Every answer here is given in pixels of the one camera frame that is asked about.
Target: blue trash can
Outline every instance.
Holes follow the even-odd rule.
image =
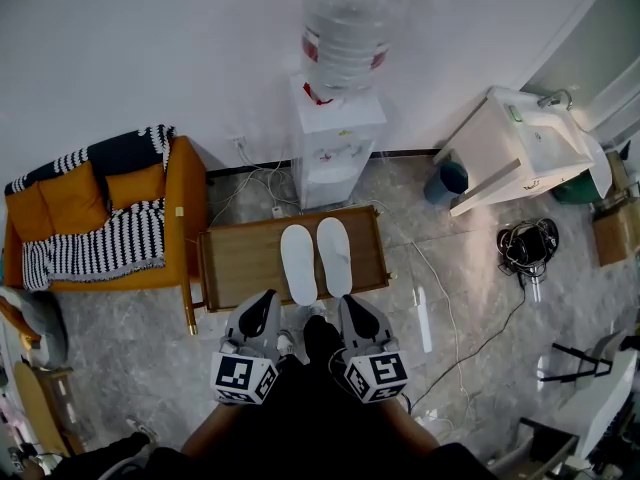
[[[455,162],[444,162],[424,185],[424,197],[431,204],[445,205],[469,188],[464,167]]]

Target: water bottle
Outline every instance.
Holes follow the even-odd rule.
[[[403,0],[303,0],[302,67],[315,97],[371,86],[384,63]]]

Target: white slipper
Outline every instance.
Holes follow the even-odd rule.
[[[280,237],[280,255],[289,283],[291,298],[300,306],[310,306],[318,299],[313,268],[313,240],[307,228],[294,224]]]
[[[339,299],[351,293],[351,250],[349,236],[342,222],[333,217],[324,219],[318,226],[318,250],[327,278],[327,289]]]

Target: black and white blanket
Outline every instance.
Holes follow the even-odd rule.
[[[22,247],[29,291],[46,290],[53,281],[111,281],[164,265],[164,199],[116,210],[96,231],[54,235]]]
[[[159,124],[134,130],[49,162],[12,181],[5,195],[36,181],[59,176],[91,162],[98,186],[108,198],[107,176],[162,163],[166,173],[175,128]],[[22,279],[29,291],[53,281],[110,281],[139,270],[164,267],[164,199],[143,201],[112,212],[102,228],[82,235],[54,235],[22,244]]]

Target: wooden tray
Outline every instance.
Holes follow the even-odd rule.
[[[352,293],[389,286],[377,213],[373,206],[366,206],[220,226],[200,233],[198,253],[203,305],[210,312],[235,309],[247,298],[269,288],[278,292],[283,305],[293,304],[280,257],[280,237],[292,224],[300,224],[311,233],[318,298],[330,298],[316,244],[318,224],[327,217],[340,220],[349,235]]]

